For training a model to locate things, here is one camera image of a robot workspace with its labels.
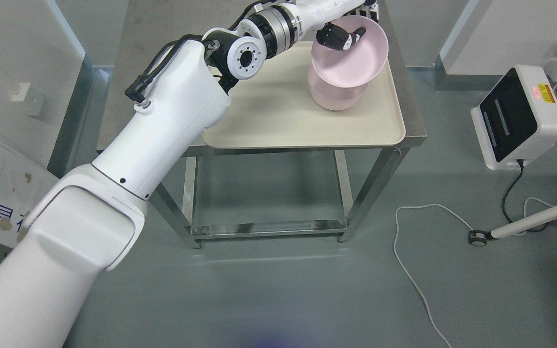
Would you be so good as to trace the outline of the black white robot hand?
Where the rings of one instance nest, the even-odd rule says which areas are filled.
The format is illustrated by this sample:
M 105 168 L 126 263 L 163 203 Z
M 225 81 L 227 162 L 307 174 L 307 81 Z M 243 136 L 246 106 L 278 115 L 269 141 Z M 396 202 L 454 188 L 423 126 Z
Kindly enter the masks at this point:
M 349 51 L 367 34 L 365 23 L 378 24 L 377 0 L 297 0 L 296 18 L 303 33 L 315 33 L 318 44 Z

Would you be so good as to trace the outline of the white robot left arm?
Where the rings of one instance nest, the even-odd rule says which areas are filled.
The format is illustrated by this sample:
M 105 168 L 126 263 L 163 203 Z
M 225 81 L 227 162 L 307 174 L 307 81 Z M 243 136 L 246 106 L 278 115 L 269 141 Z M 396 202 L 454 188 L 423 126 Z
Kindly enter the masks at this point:
M 164 46 L 126 93 L 135 115 L 91 163 L 60 179 L 24 218 L 0 263 L 0 348 L 60 348 L 91 287 L 139 237 L 148 199 L 188 147 L 223 117 L 228 91 L 310 29 L 360 0 L 256 3 L 229 29 Z

